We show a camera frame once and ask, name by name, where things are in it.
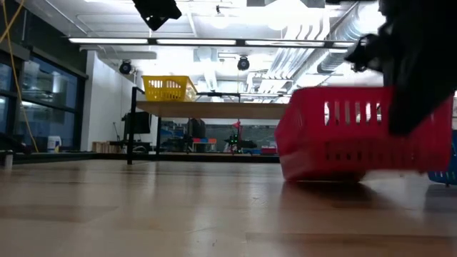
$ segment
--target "ceiling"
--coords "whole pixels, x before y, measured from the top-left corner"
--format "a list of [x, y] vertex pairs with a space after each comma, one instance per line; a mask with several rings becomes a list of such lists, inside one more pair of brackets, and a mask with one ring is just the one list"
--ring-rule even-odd
[[[265, 7], [246, 7], [246, 0], [190, 0], [177, 4], [183, 12], [178, 20], [167, 21], [158, 31], [152, 32], [138, 15], [133, 4], [117, 4], [125, 0], [33, 0], [26, 1], [26, 8], [55, 26], [68, 36], [92, 37], [169, 37], [169, 38], [230, 38], [230, 39], [325, 39], [352, 3], [327, 6], [325, 9], [308, 9], [300, 0], [276, 0]], [[216, 5], [221, 6], [217, 14]], [[372, 24], [372, 31], [378, 24]], [[216, 58], [210, 64], [201, 61], [198, 47], [172, 46], [104, 46], [95, 48], [101, 58], [118, 66], [125, 56], [131, 54], [132, 64], [150, 75], [188, 75], [201, 90], [224, 91], [239, 87], [229, 85], [230, 81], [246, 84], [244, 90], [257, 90], [258, 85], [249, 88], [252, 77], [260, 76], [280, 79], [280, 82], [262, 83], [259, 93], [291, 92], [302, 86], [317, 84], [351, 85], [382, 84], [380, 74], [365, 72], [355, 74], [345, 64], [332, 74], [319, 74], [315, 66], [304, 66], [312, 58], [324, 54], [312, 49], [273, 49], [213, 47]], [[240, 55], [246, 55], [251, 62], [248, 71], [238, 71], [236, 64]], [[211, 87], [212, 80], [216, 88]]]

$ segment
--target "shelf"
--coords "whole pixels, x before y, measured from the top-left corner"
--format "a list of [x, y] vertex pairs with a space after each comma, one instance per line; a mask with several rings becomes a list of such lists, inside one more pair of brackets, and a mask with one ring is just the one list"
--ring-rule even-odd
[[287, 104], [138, 101], [136, 106], [164, 118], [280, 119]]

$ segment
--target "workbench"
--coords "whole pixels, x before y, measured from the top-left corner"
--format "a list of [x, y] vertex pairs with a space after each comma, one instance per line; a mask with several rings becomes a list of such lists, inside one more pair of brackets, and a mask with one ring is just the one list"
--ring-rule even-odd
[[[176, 102], [176, 101], [137, 101], [139, 88], [132, 88], [131, 120], [134, 121], [136, 109], [141, 109], [158, 117], [158, 127], [161, 118], [199, 118], [199, 119], [276, 119], [279, 120], [287, 104], [258, 104], [258, 103], [214, 103], [214, 102]], [[133, 160], [134, 122], [130, 123], [129, 144], [127, 147], [128, 164]], [[161, 134], [157, 130], [157, 146], [160, 146]]]

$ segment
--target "window frame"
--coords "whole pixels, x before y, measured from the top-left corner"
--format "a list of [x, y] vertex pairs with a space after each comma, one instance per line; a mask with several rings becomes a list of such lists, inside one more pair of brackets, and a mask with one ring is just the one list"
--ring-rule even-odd
[[[39, 99], [35, 99], [29, 96], [22, 96], [22, 101], [28, 101], [33, 104], [38, 104], [40, 106], [45, 106], [51, 109], [57, 109], [60, 111], [65, 111], [72, 113], [74, 115], [74, 127], [73, 127], [73, 146], [71, 148], [64, 147], [62, 150], [79, 150], [81, 149], [81, 132], [82, 132], [82, 120], [83, 120], [83, 110], [84, 110], [84, 88], [85, 88], [85, 77], [75, 74], [74, 72], [68, 70], [66, 67], [59, 65], [53, 61], [48, 60], [45, 56], [40, 56], [35, 53], [31, 53], [30, 59], [28, 61], [32, 61], [33, 58], [38, 58], [41, 61], [44, 61], [66, 73], [75, 76], [77, 79], [76, 84], [76, 105], [74, 108], [50, 103], [46, 101], [42, 101]], [[8, 53], [0, 51], [0, 63], [6, 64], [10, 67], [11, 65], [11, 57]], [[22, 92], [22, 84], [24, 82], [24, 65], [26, 61], [21, 60], [17, 57], [14, 57], [14, 63], [17, 75], [19, 77], [19, 88]], [[0, 96], [4, 96], [8, 99], [8, 115], [6, 117], [6, 134], [13, 136], [16, 132], [17, 126], [19, 124], [19, 115], [23, 115], [21, 112], [21, 107], [18, 100], [18, 94], [16, 89], [16, 82], [14, 79], [11, 80], [11, 88], [10, 90], [0, 89]]]

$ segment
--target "ceiling duct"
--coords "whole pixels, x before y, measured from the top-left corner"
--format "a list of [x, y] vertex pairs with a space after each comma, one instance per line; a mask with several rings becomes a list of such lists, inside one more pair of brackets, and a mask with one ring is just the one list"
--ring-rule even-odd
[[217, 51], [207, 46], [199, 47], [194, 55], [204, 63], [204, 76], [208, 91], [217, 89], [216, 70], [214, 60], [217, 58]]
[[[328, 16], [324, 9], [307, 9], [307, 19], [302, 24], [292, 24], [288, 27], [285, 39], [322, 40], [330, 31]], [[266, 75], [270, 79], [289, 79], [308, 59], [313, 49], [279, 49]], [[286, 85], [285, 82], [265, 82], [261, 93], [276, 93]]]
[[[376, 27], [375, 24], [367, 23], [367, 19], [361, 16], [373, 15], [373, 8], [378, 4], [359, 4], [347, 13], [344, 20], [327, 36], [328, 40], [357, 41], [362, 35]], [[344, 62], [345, 52], [329, 51], [328, 49], [316, 49], [307, 59], [307, 62], [293, 76], [294, 81], [303, 81], [302, 77], [307, 73], [318, 72], [320, 74], [332, 74]]]
[[[248, 7], [264, 7], [276, 0], [248, 0]], [[308, 8], [325, 8], [325, 0], [300, 0]]]

